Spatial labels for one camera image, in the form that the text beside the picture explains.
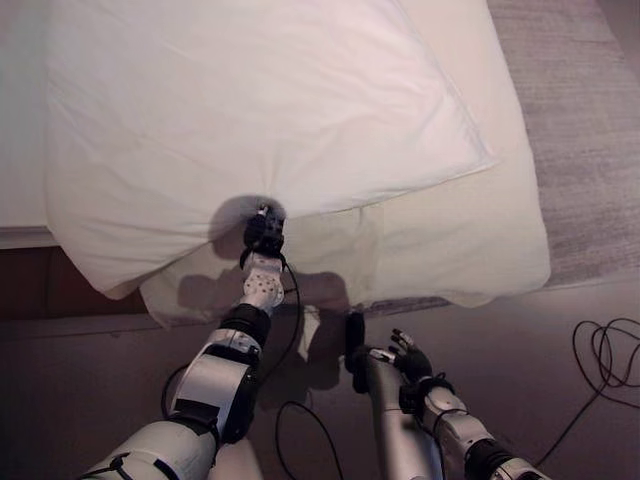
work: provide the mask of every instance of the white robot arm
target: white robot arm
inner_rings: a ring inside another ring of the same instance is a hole
[[[244,296],[189,365],[168,419],[143,427],[80,479],[204,480],[221,445],[244,437],[270,314],[284,298],[283,223],[269,207],[249,220]]]

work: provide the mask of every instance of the white pillow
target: white pillow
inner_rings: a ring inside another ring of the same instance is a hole
[[[101,291],[260,198],[298,217],[492,164],[393,0],[55,0],[48,64],[49,224]]]

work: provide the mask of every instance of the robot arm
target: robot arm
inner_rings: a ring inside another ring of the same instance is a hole
[[[284,298],[283,220],[268,207],[249,220],[244,296],[186,370],[169,418],[146,425],[80,479],[204,480],[221,445],[246,434],[273,308]]]
[[[464,466],[467,480],[550,480],[525,460],[500,446],[482,422],[470,415],[444,375],[433,376],[431,364],[408,335],[394,330],[400,347],[390,352],[371,349],[369,355],[396,366],[409,381],[400,387],[404,413],[417,417],[440,443],[443,457]]]

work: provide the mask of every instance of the gray carpet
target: gray carpet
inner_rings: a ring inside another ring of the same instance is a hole
[[[549,285],[640,268],[640,84],[595,0],[489,0],[536,163]]]

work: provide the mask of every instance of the black cable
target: black cable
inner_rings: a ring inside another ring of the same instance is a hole
[[[291,473],[291,470],[289,470],[289,467],[288,467],[287,463],[284,460],[284,457],[282,455],[282,450],[280,448],[280,418],[282,417],[282,413],[289,406],[296,406],[298,408],[301,408],[306,413],[311,415],[311,417],[316,421],[316,423],[318,425],[320,425],[320,428],[322,429],[322,431],[324,432],[325,436],[327,437],[327,440],[329,441],[329,446],[331,447],[331,453],[333,454],[333,460],[335,461],[336,468],[338,470],[338,476],[339,476],[340,480],[344,480],[344,475],[342,473],[342,467],[340,466],[340,460],[338,459],[338,452],[336,451],[336,447],[333,444],[333,440],[331,439],[331,435],[329,434],[329,431],[327,430],[327,427],[324,426],[324,423],[322,423],[322,420],[320,420],[320,417],[318,417],[318,415],[316,415],[313,412],[313,410],[311,410],[306,405],[303,405],[300,402],[295,402],[293,400],[289,400],[287,402],[284,402],[280,406],[280,409],[278,410],[278,415],[276,416],[276,430],[275,430],[275,444],[276,444],[276,452],[278,453],[278,460],[280,461],[280,465],[282,465],[282,468],[287,473],[289,478],[291,480],[297,480],[295,475],[293,473]]]
[[[108,472],[116,472],[122,478],[122,480],[133,480],[133,478],[131,478],[131,476],[122,468],[122,466],[124,465],[122,459],[128,455],[129,453],[121,453],[120,455],[116,455],[115,457],[113,457],[108,467],[98,468],[97,470],[87,472],[84,475],[78,477],[76,480],[90,479]]]
[[[574,415],[569,424],[565,427],[562,433],[558,436],[558,439],[553,443],[551,448],[545,453],[540,460],[535,463],[536,467],[542,465],[558,448],[558,446],[562,443],[565,437],[569,434],[573,426],[578,422],[578,420],[582,417],[582,415],[587,411],[587,409],[593,405],[593,403],[598,398],[604,398],[609,400],[610,402],[617,403],[619,405],[624,405],[634,409],[640,409],[640,404],[628,402],[626,400],[622,400],[619,398],[611,397],[604,393],[607,388],[639,388],[640,383],[630,383],[629,378],[631,377],[631,373],[633,372],[634,363],[636,360],[636,356],[638,351],[640,351],[640,336],[635,335],[623,328],[619,328],[617,326],[614,327],[615,324],[627,322],[631,325],[635,325],[636,327],[640,327],[640,322],[636,320],[632,320],[630,318],[614,318],[605,326],[600,325],[599,323],[592,321],[583,321],[579,322],[575,328],[573,329],[573,334],[571,337],[571,344],[573,348],[573,356],[576,359],[578,364],[578,368],[580,369],[580,373],[583,378],[586,380],[589,388],[593,390],[593,395],[587,400],[587,402],[578,410],[578,413]],[[592,380],[587,375],[587,372],[584,369],[584,365],[580,355],[578,353],[578,347],[576,344],[576,339],[578,337],[578,332],[580,329],[585,326],[590,325],[594,327],[593,332],[591,332],[591,354],[593,359],[598,364],[598,374],[600,377],[600,385],[596,387],[596,385],[592,382]],[[614,351],[611,345],[610,332],[616,332],[622,335],[625,335],[636,342],[638,342],[635,348],[632,350],[629,355],[629,360],[627,361],[626,368],[624,369],[624,374],[622,376],[618,376],[614,373]]]
[[[291,275],[291,280],[293,281],[294,290],[296,292],[296,324],[295,324],[295,327],[293,328],[293,333],[291,334],[291,339],[289,340],[287,347],[284,349],[284,351],[280,355],[280,358],[278,358],[278,361],[274,363],[273,366],[264,374],[260,382],[261,385],[264,385],[267,382],[269,377],[273,374],[273,372],[275,372],[278,369],[278,367],[282,364],[282,362],[284,362],[285,358],[287,358],[287,355],[289,355],[289,352],[291,352],[291,349],[293,348],[296,338],[298,337],[298,330],[300,329],[300,324],[302,323],[302,301],[300,300],[300,287],[298,286],[298,280],[296,279],[296,276],[293,273],[293,270],[291,269],[289,264],[286,262],[286,260],[283,263],[284,263],[284,267],[289,272],[289,275]]]
[[[169,393],[171,382],[173,382],[173,379],[178,376],[180,372],[186,370],[187,367],[189,367],[188,363],[180,365],[173,372],[171,372],[171,375],[169,375],[164,381],[164,385],[162,386],[162,395],[160,396],[160,410],[162,411],[162,418],[164,418],[165,420],[169,418],[169,409],[167,408],[167,395]]]

